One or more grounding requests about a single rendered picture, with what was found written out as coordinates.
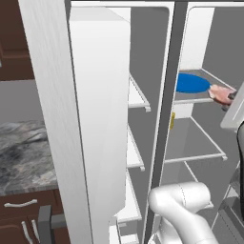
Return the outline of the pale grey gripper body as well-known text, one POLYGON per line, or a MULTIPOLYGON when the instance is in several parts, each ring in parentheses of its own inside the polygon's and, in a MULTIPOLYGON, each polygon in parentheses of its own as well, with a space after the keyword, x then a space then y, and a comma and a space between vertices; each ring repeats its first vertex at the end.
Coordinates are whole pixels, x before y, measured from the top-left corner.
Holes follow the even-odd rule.
POLYGON ((244 121, 244 82, 237 91, 231 106, 226 111, 220 127, 226 130, 237 131, 244 121))

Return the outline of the pink raw steak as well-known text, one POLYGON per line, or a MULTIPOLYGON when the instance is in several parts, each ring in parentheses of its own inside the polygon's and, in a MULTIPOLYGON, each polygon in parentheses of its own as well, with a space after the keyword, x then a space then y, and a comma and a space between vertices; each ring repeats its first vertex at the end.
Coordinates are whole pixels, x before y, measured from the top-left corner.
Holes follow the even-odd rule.
POLYGON ((211 85, 208 89, 211 99, 222 105, 230 105, 232 103, 232 99, 229 98, 231 93, 234 93, 234 90, 218 85, 211 85))

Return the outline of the white open fridge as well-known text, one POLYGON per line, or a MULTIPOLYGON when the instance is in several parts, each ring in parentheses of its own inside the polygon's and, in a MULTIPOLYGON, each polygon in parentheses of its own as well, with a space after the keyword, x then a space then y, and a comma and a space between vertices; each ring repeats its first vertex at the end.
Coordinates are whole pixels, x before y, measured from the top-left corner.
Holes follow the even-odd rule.
POLYGON ((91 241, 178 237, 160 188, 209 234, 238 161, 244 2, 76 1, 70 31, 91 241))

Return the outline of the fridge door with bins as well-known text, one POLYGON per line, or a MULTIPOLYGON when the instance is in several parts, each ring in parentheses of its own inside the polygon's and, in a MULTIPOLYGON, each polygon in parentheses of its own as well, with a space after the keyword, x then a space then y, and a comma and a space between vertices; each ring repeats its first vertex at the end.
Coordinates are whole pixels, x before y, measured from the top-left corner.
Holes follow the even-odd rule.
POLYGON ((237 164, 213 221, 212 230, 220 244, 244 244, 239 176, 240 164, 237 164))

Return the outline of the white fridge door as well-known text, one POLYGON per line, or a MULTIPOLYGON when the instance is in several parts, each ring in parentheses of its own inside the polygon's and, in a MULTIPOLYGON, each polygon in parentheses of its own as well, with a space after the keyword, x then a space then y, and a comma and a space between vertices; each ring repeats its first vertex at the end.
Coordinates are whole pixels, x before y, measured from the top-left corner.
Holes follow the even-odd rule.
POLYGON ((129 22, 106 7, 18 0, 71 244, 114 244, 126 194, 129 22))

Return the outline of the blue round plate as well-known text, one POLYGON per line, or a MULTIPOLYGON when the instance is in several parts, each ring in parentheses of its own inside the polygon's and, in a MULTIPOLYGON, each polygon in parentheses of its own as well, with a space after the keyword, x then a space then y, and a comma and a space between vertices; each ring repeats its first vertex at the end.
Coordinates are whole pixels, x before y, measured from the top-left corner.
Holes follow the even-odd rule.
POLYGON ((180 73, 177 78, 176 91, 182 93, 206 92, 211 84, 205 78, 194 74, 180 73))

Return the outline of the white freezer shelf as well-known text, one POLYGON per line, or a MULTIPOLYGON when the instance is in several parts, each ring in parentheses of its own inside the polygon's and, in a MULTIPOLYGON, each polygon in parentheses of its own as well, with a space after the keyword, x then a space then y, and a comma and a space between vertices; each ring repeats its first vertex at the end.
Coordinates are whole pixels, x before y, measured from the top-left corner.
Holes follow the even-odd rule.
POLYGON ((131 128, 128 128, 127 167, 129 169, 139 168, 141 172, 145 171, 144 162, 137 148, 131 128))
POLYGON ((119 223, 142 219, 129 172, 126 172, 125 207, 117 213, 116 217, 119 223))
POLYGON ((132 76, 129 78, 130 81, 130 89, 129 89, 129 108, 144 108, 146 112, 151 110, 151 105, 141 91, 135 80, 132 76))

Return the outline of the brown drawer front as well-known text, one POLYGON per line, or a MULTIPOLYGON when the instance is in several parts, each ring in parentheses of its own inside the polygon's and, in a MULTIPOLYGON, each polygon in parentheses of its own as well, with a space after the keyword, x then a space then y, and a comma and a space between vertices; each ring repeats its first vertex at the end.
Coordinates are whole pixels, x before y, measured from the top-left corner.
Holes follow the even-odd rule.
POLYGON ((37 215, 41 206, 51 205, 54 212, 61 210, 60 200, 56 190, 40 191, 33 193, 20 193, 0 196, 0 219, 28 217, 37 215), (37 199, 37 204, 24 208, 5 208, 5 203, 25 203, 37 199))

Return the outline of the brown cupboard door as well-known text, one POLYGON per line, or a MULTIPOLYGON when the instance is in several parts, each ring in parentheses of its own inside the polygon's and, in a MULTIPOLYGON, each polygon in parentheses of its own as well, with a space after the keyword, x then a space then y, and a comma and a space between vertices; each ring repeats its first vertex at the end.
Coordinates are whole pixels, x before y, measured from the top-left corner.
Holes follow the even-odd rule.
POLYGON ((5 219, 0 221, 0 244, 29 244, 20 220, 5 219))
MULTIPOLYGON (((32 232, 33 232, 33 235, 34 235, 33 243, 34 244, 39 244, 38 240, 35 237, 33 228, 32 228, 32 224, 31 224, 31 220, 32 219, 35 220, 36 225, 37 225, 38 216, 37 215, 31 215, 31 216, 28 217, 28 220, 30 222, 30 226, 31 226, 31 229, 32 229, 32 232)), ((55 244, 71 244, 67 228, 54 229, 53 230, 53 237, 54 237, 54 240, 55 240, 55 244)))

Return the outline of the brown wall cupboard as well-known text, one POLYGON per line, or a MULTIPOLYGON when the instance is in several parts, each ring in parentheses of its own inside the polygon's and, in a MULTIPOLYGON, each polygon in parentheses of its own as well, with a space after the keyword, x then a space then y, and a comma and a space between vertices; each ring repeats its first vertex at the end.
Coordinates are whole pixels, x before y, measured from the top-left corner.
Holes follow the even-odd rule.
POLYGON ((0 0, 0 81, 33 78, 18 0, 0 0))

